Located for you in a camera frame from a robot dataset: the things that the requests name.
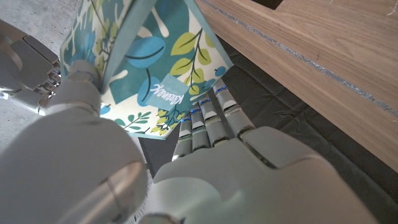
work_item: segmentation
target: blue leaf print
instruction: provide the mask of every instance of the blue leaf print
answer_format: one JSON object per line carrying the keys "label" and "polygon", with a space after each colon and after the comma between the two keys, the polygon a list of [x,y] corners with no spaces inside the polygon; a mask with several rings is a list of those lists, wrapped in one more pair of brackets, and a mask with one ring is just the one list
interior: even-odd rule
{"label": "blue leaf print", "polygon": [[82,59],[94,65],[94,60],[95,60],[95,56],[93,53],[94,42],[95,42],[95,33],[91,32],[87,34],[84,43],[82,42],[78,43],[76,52],[70,59],[69,64],[71,65],[74,61]]}
{"label": "blue leaf print", "polygon": [[101,104],[101,112],[100,114],[106,114],[107,112],[111,111],[111,107],[108,105],[105,105],[104,103]]}
{"label": "blue leaf print", "polygon": [[165,47],[165,42],[160,37],[138,39],[131,44],[126,58],[134,67],[147,68],[163,55]]}
{"label": "blue leaf print", "polygon": [[220,66],[219,68],[216,69],[216,73],[215,73],[216,77],[220,77],[220,76],[224,75],[225,71],[226,71],[226,68],[224,66]]}

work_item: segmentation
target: green leaf print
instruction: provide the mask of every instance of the green leaf print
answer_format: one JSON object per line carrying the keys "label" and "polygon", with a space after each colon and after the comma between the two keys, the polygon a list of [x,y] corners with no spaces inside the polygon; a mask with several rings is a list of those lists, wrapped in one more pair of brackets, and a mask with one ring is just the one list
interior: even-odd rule
{"label": "green leaf print", "polygon": [[174,43],[171,56],[189,53],[195,45],[196,35],[191,32],[183,33]]}

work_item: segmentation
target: gray concrete floor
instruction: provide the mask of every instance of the gray concrete floor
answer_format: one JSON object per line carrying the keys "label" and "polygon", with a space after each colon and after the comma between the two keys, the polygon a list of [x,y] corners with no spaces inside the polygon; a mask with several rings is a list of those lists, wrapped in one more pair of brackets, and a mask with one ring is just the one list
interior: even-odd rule
{"label": "gray concrete floor", "polygon": [[[0,19],[59,54],[81,0],[1,0]],[[39,116],[0,100],[0,151]]]}

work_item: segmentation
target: kleenex logo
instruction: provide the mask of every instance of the kleenex logo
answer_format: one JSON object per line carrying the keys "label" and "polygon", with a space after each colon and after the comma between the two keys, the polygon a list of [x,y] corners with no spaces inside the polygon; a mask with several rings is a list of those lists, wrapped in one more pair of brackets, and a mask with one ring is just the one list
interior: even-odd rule
{"label": "kleenex logo", "polygon": [[170,111],[175,105],[182,104],[184,94],[189,90],[189,86],[167,74],[161,83],[152,84],[149,90],[150,97],[146,103]]}
{"label": "kleenex logo", "polygon": [[163,89],[164,85],[155,84],[154,86],[156,88],[150,90],[154,92],[154,96],[158,96],[164,100],[170,101],[171,105],[175,105],[177,103],[180,104],[182,102],[182,99],[184,98],[184,95],[177,96],[175,94],[167,92]]}

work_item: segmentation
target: leaf pattern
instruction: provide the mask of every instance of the leaf pattern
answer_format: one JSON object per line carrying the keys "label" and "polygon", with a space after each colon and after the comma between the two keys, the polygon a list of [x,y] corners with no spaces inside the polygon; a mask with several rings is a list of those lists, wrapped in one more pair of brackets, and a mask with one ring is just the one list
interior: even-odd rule
{"label": "leaf pattern", "polygon": [[189,53],[195,46],[195,39],[197,35],[191,32],[183,33],[174,43],[171,56],[183,55]]}
{"label": "leaf pattern", "polygon": [[202,65],[210,64],[211,58],[210,58],[209,51],[207,51],[206,49],[199,50],[198,60]]}
{"label": "leaf pattern", "polygon": [[178,60],[170,70],[170,75],[182,75],[192,67],[192,61],[187,58]]}

